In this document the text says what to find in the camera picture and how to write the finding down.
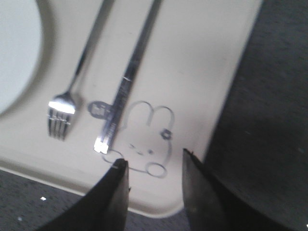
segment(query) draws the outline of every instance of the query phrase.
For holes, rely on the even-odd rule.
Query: cartoon bunny drawing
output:
[[[172,155],[172,128],[175,116],[166,106],[153,107],[146,101],[129,105],[118,130],[113,149],[103,159],[113,163],[125,158],[129,168],[157,178],[167,175]]]

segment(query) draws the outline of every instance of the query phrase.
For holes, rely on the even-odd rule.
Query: small logo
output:
[[[110,112],[111,105],[101,102],[93,101],[88,104],[88,112],[97,119],[106,119]]]

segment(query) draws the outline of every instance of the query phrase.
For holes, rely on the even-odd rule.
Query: bunny face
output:
[[[114,149],[103,155],[107,162],[125,158],[132,170],[163,178],[172,154],[173,112],[165,107],[153,108],[148,102],[130,105],[119,129]]]

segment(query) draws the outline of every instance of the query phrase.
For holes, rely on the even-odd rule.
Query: metal fork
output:
[[[154,25],[160,4],[162,0],[154,0],[150,11],[148,13],[147,19],[143,25],[141,34],[135,46],[134,53],[132,54],[122,81],[120,83],[119,89],[115,96],[113,105],[110,108],[110,112],[107,116],[105,125],[96,138],[94,144],[94,150],[98,153],[102,152],[107,154],[108,149],[112,146],[114,138],[116,136],[116,130],[119,124],[119,121],[122,117],[125,104],[127,102],[132,84],[137,74],[138,67],[141,63],[141,59],[149,40],[149,36]]]
[[[66,136],[67,129],[76,113],[76,103],[72,98],[71,90],[86,66],[85,64],[90,60],[90,55],[95,48],[113,3],[114,0],[103,0],[68,89],[63,94],[56,95],[48,103],[48,132],[51,137],[64,140]]]

